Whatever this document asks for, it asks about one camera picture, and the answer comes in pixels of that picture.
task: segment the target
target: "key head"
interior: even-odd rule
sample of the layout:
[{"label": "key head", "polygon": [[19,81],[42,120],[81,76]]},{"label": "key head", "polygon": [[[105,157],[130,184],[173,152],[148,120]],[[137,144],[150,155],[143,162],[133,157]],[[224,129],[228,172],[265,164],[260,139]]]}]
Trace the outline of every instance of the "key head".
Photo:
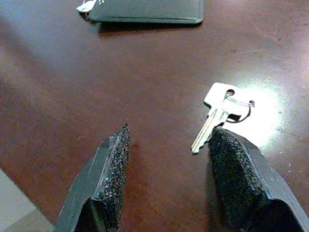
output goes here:
[{"label": "key head", "polygon": [[249,104],[254,105],[251,100],[248,91],[217,82],[212,85],[204,102],[211,107],[211,110],[220,108],[229,115],[241,116],[248,112]]},{"label": "key head", "polygon": [[220,106],[227,92],[229,92],[231,95],[235,95],[237,92],[239,92],[239,90],[240,89],[236,86],[216,82],[210,88],[204,99],[204,102],[210,107]]}]

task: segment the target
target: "floor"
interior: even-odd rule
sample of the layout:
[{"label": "floor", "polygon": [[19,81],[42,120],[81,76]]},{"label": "floor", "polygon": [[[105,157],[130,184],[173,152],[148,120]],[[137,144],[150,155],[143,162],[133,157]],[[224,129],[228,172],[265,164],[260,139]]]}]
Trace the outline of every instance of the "floor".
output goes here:
[{"label": "floor", "polygon": [[53,225],[0,169],[0,232],[51,232]]}]

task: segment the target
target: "key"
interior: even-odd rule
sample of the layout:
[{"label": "key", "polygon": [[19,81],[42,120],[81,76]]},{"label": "key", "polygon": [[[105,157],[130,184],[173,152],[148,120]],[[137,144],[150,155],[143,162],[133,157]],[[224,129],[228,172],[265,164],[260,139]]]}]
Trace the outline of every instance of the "key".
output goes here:
[{"label": "key", "polygon": [[247,94],[240,88],[222,83],[214,83],[204,102],[211,107],[205,124],[191,146],[193,154],[209,141],[213,128],[227,121],[230,114],[242,116],[244,107],[254,106]]}]

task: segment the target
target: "brown table surface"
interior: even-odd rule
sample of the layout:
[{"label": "brown table surface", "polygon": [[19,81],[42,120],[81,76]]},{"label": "brown table surface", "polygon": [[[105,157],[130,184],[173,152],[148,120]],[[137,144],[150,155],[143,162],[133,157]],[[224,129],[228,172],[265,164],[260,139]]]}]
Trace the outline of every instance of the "brown table surface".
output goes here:
[{"label": "brown table surface", "polygon": [[260,94],[255,123],[234,127],[309,214],[307,0],[207,0],[193,28],[93,25],[79,4],[2,2],[0,167],[52,222],[79,170],[128,119],[120,231],[216,231],[208,148],[190,153],[214,82]]}]

